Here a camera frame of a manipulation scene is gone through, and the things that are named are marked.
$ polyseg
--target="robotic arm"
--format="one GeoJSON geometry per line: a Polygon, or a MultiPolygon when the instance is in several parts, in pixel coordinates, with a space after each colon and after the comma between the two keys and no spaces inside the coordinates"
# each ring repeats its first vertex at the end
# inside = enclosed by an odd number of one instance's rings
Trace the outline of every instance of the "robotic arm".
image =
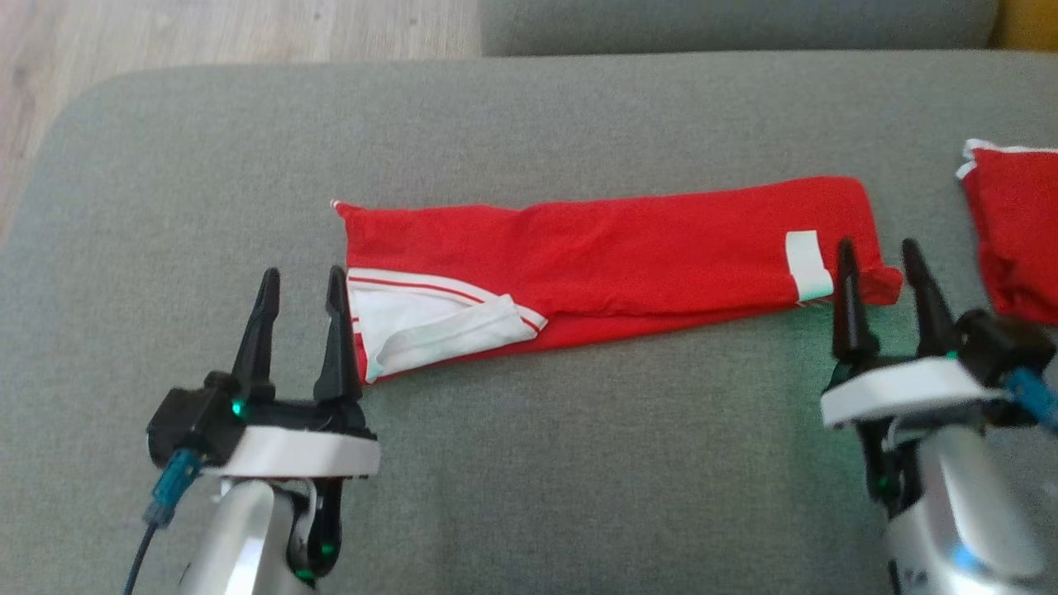
{"type": "Polygon", "coordinates": [[[166,472],[145,515],[148,534],[126,593],[153,527],[168,524],[176,501],[199,472],[221,479],[220,504],[184,572],[181,593],[308,595],[334,566],[343,484],[375,475],[380,461],[358,404],[342,269],[330,271],[331,322],[314,402],[275,398],[269,373],[278,311],[279,273],[269,269],[232,373],[213,372],[198,390],[174,389],[150,420],[147,448],[166,472]],[[180,462],[175,472],[172,462],[180,462]]]}
{"type": "Polygon", "coordinates": [[[1055,428],[1040,374],[1055,345],[1035,326],[971,310],[957,323],[914,240],[904,260],[920,341],[882,356],[868,326],[853,246],[839,251],[824,425],[859,435],[867,488],[886,510],[896,595],[1029,595],[1042,549],[984,440],[987,427],[1055,428]]]}
{"type": "MultiPolygon", "coordinates": [[[[1058,432],[1058,398],[1040,380],[1055,345],[1035,326],[971,310],[953,322],[918,246],[905,240],[920,341],[880,354],[859,295],[853,246],[839,251],[827,427],[856,429],[867,488],[886,511],[896,595],[1037,595],[1044,558],[989,453],[987,427],[1058,432]]],[[[220,504],[181,579],[188,595],[309,595],[342,546],[342,488],[378,472],[380,450],[358,401],[345,275],[330,271],[331,317],[313,401],[279,401],[269,380],[279,274],[264,273],[231,374],[174,389],[147,428],[164,467],[133,563],[131,593],[156,528],[199,474],[221,479],[220,504]]]]}

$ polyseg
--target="black cable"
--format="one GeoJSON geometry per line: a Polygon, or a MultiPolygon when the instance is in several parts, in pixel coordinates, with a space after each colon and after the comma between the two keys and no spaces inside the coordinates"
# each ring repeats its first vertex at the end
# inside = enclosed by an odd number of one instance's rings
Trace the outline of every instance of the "black cable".
{"type": "Polygon", "coordinates": [[[150,545],[150,539],[154,537],[156,530],[158,530],[158,523],[147,523],[147,530],[143,534],[143,540],[140,541],[140,549],[135,553],[135,558],[132,559],[129,578],[125,581],[124,595],[132,595],[132,588],[135,587],[135,577],[140,575],[143,557],[147,554],[147,546],[150,545]]]}

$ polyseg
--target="gray fabric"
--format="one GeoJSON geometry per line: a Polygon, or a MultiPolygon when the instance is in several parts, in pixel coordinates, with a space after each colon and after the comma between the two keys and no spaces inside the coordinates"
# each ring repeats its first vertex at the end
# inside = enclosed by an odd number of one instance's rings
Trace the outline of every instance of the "gray fabric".
{"type": "Polygon", "coordinates": [[[982,48],[997,0],[480,0],[487,55],[982,48]]]}
{"type": "MultiPolygon", "coordinates": [[[[0,249],[0,576],[113,593],[170,386],[230,365],[260,274],[284,274],[273,372],[323,357],[328,202],[526,206],[855,176],[883,252],[915,236],[951,306],[986,303],[953,173],[969,137],[1058,144],[1058,59],[755,53],[125,76],[58,119],[0,249]]],[[[872,311],[914,347],[913,310],[872,311]]],[[[857,444],[818,412],[829,312],[419,371],[366,390],[381,474],[351,486],[328,593],[887,593],[857,444]]],[[[1058,380],[1052,374],[1051,381],[1058,380]]],[[[1058,449],[997,433],[1058,543],[1058,449]]],[[[144,593],[207,526],[193,487],[144,593]]]]}

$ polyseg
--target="white fabric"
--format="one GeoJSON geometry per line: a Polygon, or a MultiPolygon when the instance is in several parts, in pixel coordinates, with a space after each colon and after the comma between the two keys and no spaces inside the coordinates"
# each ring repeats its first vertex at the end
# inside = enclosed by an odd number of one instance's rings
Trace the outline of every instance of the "white fabric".
{"type": "Polygon", "coordinates": [[[547,320],[457,280],[350,269],[353,331],[364,345],[367,382],[536,337],[547,320]]]}
{"type": "Polygon", "coordinates": [[[786,263],[797,283],[798,302],[834,293],[834,280],[823,266],[819,236],[815,230],[786,233],[786,263]]]}

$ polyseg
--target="wooden floor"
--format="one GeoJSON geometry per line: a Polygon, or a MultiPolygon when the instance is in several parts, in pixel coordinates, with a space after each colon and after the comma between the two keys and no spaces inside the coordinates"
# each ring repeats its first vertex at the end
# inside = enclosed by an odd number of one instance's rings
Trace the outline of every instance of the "wooden floor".
{"type": "Polygon", "coordinates": [[[52,121],[117,74],[477,55],[476,0],[0,0],[0,238],[52,121]]]}

